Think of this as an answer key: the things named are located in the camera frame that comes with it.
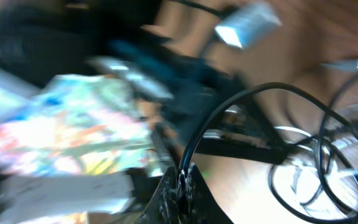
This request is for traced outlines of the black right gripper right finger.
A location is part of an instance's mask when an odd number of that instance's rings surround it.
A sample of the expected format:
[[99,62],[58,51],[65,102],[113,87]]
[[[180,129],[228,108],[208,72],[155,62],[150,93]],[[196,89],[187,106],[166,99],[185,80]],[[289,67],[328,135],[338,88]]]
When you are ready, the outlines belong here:
[[233,224],[215,201],[199,168],[192,164],[185,177],[183,222],[190,224]]

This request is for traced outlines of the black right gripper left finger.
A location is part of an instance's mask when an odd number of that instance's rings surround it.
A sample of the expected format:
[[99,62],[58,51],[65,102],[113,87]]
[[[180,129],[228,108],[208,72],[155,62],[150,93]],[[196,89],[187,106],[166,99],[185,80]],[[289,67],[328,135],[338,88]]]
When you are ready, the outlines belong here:
[[175,169],[169,167],[135,224],[179,224]]

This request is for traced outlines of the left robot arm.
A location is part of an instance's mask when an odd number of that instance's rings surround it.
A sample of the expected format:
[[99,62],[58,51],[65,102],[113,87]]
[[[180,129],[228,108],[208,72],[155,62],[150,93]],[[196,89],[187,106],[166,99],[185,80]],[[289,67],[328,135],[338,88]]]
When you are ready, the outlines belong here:
[[0,125],[0,223],[81,223],[84,213],[184,223],[170,156],[120,78],[62,75]]

